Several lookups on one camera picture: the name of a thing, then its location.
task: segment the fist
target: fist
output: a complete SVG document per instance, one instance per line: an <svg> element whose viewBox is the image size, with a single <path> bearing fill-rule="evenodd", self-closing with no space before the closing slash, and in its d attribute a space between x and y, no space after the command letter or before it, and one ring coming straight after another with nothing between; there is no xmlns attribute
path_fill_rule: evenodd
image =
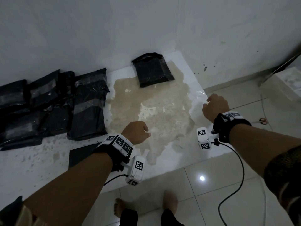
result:
<svg viewBox="0 0 301 226"><path fill-rule="evenodd" d="M208 104L203 104L203 113L204 116L212 123L214 123L214 120L219 113L230 111L228 102L216 93L208 97L207 101L209 102Z"/></svg>
<svg viewBox="0 0 301 226"><path fill-rule="evenodd" d="M129 123L122 131L122 135L126 137L132 144L140 144L151 136L148 127L143 121L133 121Z"/></svg>

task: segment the patterned sleeve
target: patterned sleeve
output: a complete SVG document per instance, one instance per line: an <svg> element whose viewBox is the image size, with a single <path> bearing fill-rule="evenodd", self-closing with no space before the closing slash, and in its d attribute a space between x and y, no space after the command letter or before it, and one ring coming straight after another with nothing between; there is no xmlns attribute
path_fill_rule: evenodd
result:
<svg viewBox="0 0 301 226"><path fill-rule="evenodd" d="M0 211L0 226L47 226L23 205L22 196Z"/></svg>
<svg viewBox="0 0 301 226"><path fill-rule="evenodd" d="M265 168L264 180L294 225L301 226L301 146L275 157Z"/></svg>

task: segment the foot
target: foot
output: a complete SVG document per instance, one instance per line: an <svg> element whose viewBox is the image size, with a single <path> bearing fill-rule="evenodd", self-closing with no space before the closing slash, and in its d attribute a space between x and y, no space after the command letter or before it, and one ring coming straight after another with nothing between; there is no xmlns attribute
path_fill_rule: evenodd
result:
<svg viewBox="0 0 301 226"><path fill-rule="evenodd" d="M170 190L164 191L163 209L169 209L174 215L178 208L177 196Z"/></svg>
<svg viewBox="0 0 301 226"><path fill-rule="evenodd" d="M130 202L122 201L120 198L116 198L114 204L114 215L120 218L122 211L125 209L133 209L132 204Z"/></svg>

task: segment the cable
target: cable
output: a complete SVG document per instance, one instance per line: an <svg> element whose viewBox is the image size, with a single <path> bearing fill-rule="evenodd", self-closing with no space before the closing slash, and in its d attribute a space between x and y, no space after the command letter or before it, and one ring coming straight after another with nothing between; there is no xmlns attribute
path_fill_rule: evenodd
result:
<svg viewBox="0 0 301 226"><path fill-rule="evenodd" d="M221 207L222 203L224 203L229 197L231 197L231 196L233 196L234 194L236 194L236 193L240 190L240 188L242 187L243 181L244 181L244 166L243 166L243 161L241 160L239 154L238 154L233 148L231 148L231 147L229 147L228 145L223 144L223 143L220 143L220 144L221 144L221 145L224 145L224 146L230 148L232 151L234 151L234 153L238 156L238 158L239 158L239 160L240 160L241 166L243 167L243 179L241 180L241 184L240 184L239 188L238 188L235 192L231 193L231 194L230 194L228 197L226 197L224 200L222 200L221 203L220 203L219 206L218 206L219 216L220 216L221 220L223 221L224 225L227 226L226 222L224 221L224 219L223 219L223 217L222 217L222 215L221 215L220 207Z"/></svg>
<svg viewBox="0 0 301 226"><path fill-rule="evenodd" d="M106 182L106 183L104 184L104 186L105 186L106 184L108 184L109 182L111 182L112 180L114 180L115 178L118 178L118 177L121 177L121 176L128 177L128 175L118 175L118 176L112 178L110 181Z"/></svg>

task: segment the stack of black bags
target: stack of black bags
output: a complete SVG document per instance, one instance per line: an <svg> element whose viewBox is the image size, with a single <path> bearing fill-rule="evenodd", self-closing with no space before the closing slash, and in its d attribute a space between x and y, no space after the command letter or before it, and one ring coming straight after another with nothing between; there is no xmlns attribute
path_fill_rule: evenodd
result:
<svg viewBox="0 0 301 226"><path fill-rule="evenodd" d="M76 77L57 70L30 84L0 86L1 151L39 145L44 137L66 132L71 140L107 134L108 92L105 68Z"/></svg>

